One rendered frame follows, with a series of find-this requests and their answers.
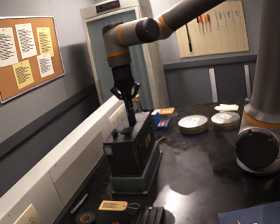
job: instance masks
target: cork board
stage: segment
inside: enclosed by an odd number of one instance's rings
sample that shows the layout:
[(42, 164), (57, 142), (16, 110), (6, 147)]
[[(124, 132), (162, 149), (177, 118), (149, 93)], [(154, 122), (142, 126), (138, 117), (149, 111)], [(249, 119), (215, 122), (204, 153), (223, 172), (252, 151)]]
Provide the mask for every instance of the cork board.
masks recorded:
[[(31, 28), (33, 31), (34, 37), (34, 44), (36, 46), (35, 54), (31, 57), (27, 57), (22, 59), (22, 52), (19, 48), (19, 40), (17, 36), (16, 26), (19, 24), (31, 24)], [(42, 77), (39, 68), (39, 61), (37, 56), (43, 55), (41, 54), (41, 47), (39, 45), (39, 40), (37, 36), (37, 28), (46, 27), (50, 28), (50, 39), (52, 42), (52, 53), (53, 57), (51, 57), (52, 67), (53, 67), (53, 74), (47, 75)], [(14, 73), (13, 66), (17, 65), (8, 65), (4, 67), (0, 67), (0, 96), (1, 102), (5, 103), (12, 98), (15, 98), (23, 93), (26, 93), (29, 90), (32, 90), (36, 87), (39, 87), (49, 81), (58, 78), (65, 74), (65, 70), (62, 63), (62, 58), (60, 54), (60, 48), (57, 40), (57, 34), (55, 30), (55, 22), (54, 17), (0, 17), (0, 31), (4, 28), (12, 28), (12, 33), (14, 35), (14, 45), (17, 51), (18, 62), (25, 62), (26, 60), (29, 61), (29, 69), (32, 71), (33, 76), (33, 83), (29, 85), (19, 88), (19, 80), (16, 79), (16, 75)]]
[(210, 23), (206, 22), (207, 32), (204, 22), (204, 33), (202, 24), (197, 23), (196, 19), (187, 24), (190, 34), (190, 42), (192, 44), (192, 52), (190, 52), (189, 49), (186, 26), (183, 26), (176, 31), (181, 57), (249, 51), (242, 1), (221, 3), (210, 11), (204, 13), (205, 16), (207, 14), (210, 18)]

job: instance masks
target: tag string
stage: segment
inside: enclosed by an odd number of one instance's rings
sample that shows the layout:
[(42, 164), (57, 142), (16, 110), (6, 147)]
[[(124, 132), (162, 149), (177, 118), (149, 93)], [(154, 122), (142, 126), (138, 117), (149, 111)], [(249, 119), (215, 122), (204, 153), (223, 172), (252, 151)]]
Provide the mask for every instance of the tag string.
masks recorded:
[(131, 209), (139, 209), (139, 208), (138, 208), (138, 207), (129, 207), (129, 205), (138, 205), (139, 207), (141, 207), (140, 204), (131, 203), (131, 204), (128, 204), (128, 205), (126, 206), (127, 208), (131, 208)]

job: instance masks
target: robotic arm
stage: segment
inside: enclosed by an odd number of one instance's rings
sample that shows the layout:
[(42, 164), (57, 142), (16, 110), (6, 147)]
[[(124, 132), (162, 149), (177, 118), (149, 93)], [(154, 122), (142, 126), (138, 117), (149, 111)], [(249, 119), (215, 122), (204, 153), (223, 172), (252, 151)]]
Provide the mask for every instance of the robotic arm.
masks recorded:
[(102, 30), (109, 67), (112, 67), (114, 87), (118, 99), (124, 100), (129, 126), (136, 123), (132, 99), (140, 84), (132, 77), (129, 46), (166, 39), (173, 32), (225, 0), (183, 0), (158, 17), (144, 18), (127, 23), (116, 22)]

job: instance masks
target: wrench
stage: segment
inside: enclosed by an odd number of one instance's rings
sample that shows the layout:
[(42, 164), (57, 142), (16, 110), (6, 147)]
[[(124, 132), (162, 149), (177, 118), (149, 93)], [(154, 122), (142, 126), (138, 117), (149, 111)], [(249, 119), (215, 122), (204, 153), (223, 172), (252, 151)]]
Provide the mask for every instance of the wrench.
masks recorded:
[(225, 29), (225, 27), (223, 26), (223, 20), (222, 20), (222, 13), (221, 12), (219, 12), (219, 16), (220, 16), (221, 28)]
[(218, 30), (220, 30), (220, 28), (219, 28), (219, 23), (218, 23), (218, 18), (217, 18), (217, 13), (215, 12), (214, 15), (216, 16), (216, 19), (217, 19), (217, 27), (218, 27)]
[(236, 17), (237, 17), (237, 22), (239, 22), (237, 11), (236, 11)]
[(230, 21), (230, 12), (228, 11), (228, 20)]
[(228, 27), (226, 18), (225, 18), (225, 27)]
[[(233, 15), (233, 11), (231, 11), (231, 14)], [(234, 16), (233, 16), (233, 23), (235, 23), (235, 22), (234, 22)]]

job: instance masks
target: blue object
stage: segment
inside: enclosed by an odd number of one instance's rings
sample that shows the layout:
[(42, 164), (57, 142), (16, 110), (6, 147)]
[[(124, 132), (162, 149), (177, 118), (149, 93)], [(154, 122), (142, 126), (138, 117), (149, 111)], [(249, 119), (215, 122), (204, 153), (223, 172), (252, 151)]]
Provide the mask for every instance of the blue object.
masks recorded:
[(280, 202), (218, 214), (219, 224), (279, 224)]
[(162, 118), (159, 112), (157, 112), (156, 115), (153, 117), (153, 121), (158, 129), (167, 129), (171, 118)]

